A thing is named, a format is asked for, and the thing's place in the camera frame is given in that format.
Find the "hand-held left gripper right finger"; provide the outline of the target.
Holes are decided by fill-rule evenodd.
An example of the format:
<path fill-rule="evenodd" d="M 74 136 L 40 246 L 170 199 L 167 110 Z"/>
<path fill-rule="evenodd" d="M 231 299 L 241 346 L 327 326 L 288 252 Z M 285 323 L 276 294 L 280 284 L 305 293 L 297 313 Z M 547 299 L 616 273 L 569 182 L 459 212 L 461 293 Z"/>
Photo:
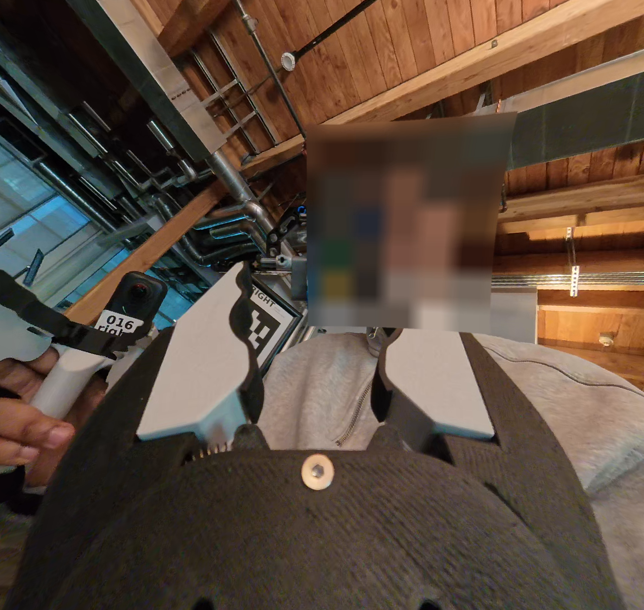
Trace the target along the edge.
<path fill-rule="evenodd" d="M 443 436 L 488 442 L 495 429 L 458 332 L 370 330 L 377 355 L 370 405 L 404 442 Z"/>

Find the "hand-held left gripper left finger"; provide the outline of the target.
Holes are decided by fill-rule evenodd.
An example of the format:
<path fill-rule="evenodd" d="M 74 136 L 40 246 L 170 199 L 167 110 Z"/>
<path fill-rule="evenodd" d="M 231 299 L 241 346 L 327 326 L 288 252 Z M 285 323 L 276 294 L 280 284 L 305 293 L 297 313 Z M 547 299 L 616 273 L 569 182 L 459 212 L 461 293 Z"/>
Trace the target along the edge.
<path fill-rule="evenodd" d="M 141 440 L 186 432 L 200 443 L 232 443 L 257 423 L 264 390 L 250 341 L 253 287 L 239 262 L 180 317 L 137 429 Z"/>

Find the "person's right hand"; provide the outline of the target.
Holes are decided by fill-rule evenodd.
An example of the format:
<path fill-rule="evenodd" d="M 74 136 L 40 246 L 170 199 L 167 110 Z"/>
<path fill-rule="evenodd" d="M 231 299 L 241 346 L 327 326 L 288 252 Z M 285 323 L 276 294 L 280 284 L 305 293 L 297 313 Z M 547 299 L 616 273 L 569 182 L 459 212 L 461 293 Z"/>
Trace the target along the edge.
<path fill-rule="evenodd" d="M 17 398 L 1 398 L 1 465 L 27 467 L 26 485 L 49 484 L 73 438 L 103 400 L 107 383 L 95 374 L 66 417 L 57 420 L 37 410 L 31 401 L 58 361 L 56 349 L 22 363 L 1 361 L 1 388 Z"/>

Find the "grey metal box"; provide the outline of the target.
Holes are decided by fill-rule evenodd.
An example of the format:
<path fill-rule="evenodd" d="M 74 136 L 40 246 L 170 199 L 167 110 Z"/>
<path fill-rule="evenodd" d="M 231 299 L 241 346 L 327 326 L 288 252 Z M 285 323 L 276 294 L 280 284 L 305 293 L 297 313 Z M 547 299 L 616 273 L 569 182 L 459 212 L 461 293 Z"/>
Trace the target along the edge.
<path fill-rule="evenodd" d="M 536 344 L 538 292 L 530 288 L 494 288 L 491 291 L 490 334 L 516 342 Z"/>

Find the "person's grey hoodie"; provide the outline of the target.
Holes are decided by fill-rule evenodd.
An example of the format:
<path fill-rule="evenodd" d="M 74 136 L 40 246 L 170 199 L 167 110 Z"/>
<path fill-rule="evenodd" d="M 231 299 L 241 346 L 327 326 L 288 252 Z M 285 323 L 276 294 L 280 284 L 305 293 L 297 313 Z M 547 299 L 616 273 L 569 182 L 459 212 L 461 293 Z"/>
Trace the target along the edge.
<path fill-rule="evenodd" d="M 643 392 L 581 358 L 485 334 L 476 339 L 551 427 L 572 462 L 625 606 L 643 608 Z M 278 354 L 259 427 L 273 450 L 363 450 L 381 341 L 326 333 Z"/>

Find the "glass window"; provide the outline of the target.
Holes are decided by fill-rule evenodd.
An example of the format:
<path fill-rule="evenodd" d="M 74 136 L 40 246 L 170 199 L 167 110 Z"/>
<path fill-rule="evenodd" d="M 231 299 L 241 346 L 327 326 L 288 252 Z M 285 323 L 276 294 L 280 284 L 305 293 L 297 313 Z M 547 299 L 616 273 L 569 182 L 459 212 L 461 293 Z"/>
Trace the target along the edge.
<path fill-rule="evenodd" d="M 46 305 L 65 311 L 162 225 L 1 121 L 1 270 Z"/>

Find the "grey sprinkler pipe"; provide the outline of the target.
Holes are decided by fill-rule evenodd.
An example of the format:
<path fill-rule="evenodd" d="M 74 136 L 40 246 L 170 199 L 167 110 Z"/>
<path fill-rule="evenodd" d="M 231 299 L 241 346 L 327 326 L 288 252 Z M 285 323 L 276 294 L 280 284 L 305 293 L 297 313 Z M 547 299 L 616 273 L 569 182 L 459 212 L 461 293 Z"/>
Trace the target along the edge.
<path fill-rule="evenodd" d="M 243 21 L 244 26 L 246 27 L 247 33 L 251 37 L 257 51 L 259 52 L 262 61 L 264 62 L 265 67 L 267 68 L 268 74 L 270 78 L 272 79 L 274 86 L 279 92 L 279 95 L 281 96 L 286 108 L 288 109 L 289 114 L 291 115 L 300 135 L 302 136 L 303 142 L 306 143 L 307 140 L 307 133 L 305 132 L 304 126 L 300 120 L 300 117 L 298 116 L 291 100 L 289 99 L 286 90 L 279 79 L 278 73 L 276 69 L 274 68 L 270 57 L 264 49 L 264 46 L 262 45 L 259 36 L 257 35 L 257 21 L 253 19 L 249 13 L 246 11 L 242 0 L 232 0 L 234 7 L 237 9 L 239 15 L 241 16 L 241 19 Z"/>

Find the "black ceiling pipe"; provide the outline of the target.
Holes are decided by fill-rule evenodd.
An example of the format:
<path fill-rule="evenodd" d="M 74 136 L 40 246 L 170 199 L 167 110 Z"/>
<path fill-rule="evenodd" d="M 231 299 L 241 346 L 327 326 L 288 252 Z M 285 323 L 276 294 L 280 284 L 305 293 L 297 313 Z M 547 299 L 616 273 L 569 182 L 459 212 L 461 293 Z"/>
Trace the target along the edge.
<path fill-rule="evenodd" d="M 373 5 L 378 0 L 363 0 L 358 5 L 354 6 L 350 11 L 346 12 L 341 18 L 333 22 L 329 27 L 327 27 L 323 32 L 315 36 L 308 43 L 302 46 L 298 50 L 291 51 L 298 56 L 298 61 L 307 53 L 316 48 L 319 44 L 326 41 L 327 38 L 336 34 L 341 28 L 346 26 L 350 21 L 360 15 L 362 12 L 366 11 L 371 5 Z"/>

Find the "metal strut bracket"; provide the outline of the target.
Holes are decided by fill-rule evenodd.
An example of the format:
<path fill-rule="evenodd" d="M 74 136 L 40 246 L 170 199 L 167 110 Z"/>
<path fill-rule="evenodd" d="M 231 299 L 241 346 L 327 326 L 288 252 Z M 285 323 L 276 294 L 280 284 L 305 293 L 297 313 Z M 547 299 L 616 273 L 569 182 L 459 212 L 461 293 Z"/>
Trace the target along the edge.
<path fill-rule="evenodd" d="M 580 266 L 576 259 L 576 246 L 575 246 L 575 228 L 568 227 L 565 236 L 566 250 L 568 254 L 569 264 L 569 296 L 572 298 L 578 297 L 579 292 L 579 277 Z"/>

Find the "round metal duct pipe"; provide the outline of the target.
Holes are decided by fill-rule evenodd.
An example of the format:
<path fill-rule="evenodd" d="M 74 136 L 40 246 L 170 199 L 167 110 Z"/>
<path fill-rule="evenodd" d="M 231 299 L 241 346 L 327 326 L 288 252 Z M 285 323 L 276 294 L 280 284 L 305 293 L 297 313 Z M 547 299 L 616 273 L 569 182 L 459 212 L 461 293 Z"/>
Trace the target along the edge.
<path fill-rule="evenodd" d="M 208 230 L 215 240 L 231 238 L 237 232 L 246 234 L 266 253 L 267 237 L 276 226 L 270 213 L 221 150 L 206 157 L 205 162 L 237 204 L 215 211 L 213 216 L 195 225 L 195 229 Z"/>

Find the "dark grey ceiling duct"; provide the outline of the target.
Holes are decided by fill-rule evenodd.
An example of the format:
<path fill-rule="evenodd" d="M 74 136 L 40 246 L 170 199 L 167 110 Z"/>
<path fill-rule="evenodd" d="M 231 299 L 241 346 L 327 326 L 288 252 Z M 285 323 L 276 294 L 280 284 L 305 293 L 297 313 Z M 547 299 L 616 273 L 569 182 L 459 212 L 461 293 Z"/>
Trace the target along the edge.
<path fill-rule="evenodd" d="M 643 140 L 643 51 L 501 101 L 516 113 L 507 170 Z"/>

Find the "silver rectangular air duct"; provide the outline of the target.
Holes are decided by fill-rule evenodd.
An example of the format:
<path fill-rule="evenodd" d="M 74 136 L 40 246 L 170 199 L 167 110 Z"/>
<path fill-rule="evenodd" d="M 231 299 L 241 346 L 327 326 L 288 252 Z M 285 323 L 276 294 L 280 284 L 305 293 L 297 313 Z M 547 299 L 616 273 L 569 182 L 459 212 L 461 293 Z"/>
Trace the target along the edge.
<path fill-rule="evenodd" d="M 226 142 L 132 0 L 65 0 L 170 135 L 199 162 Z"/>

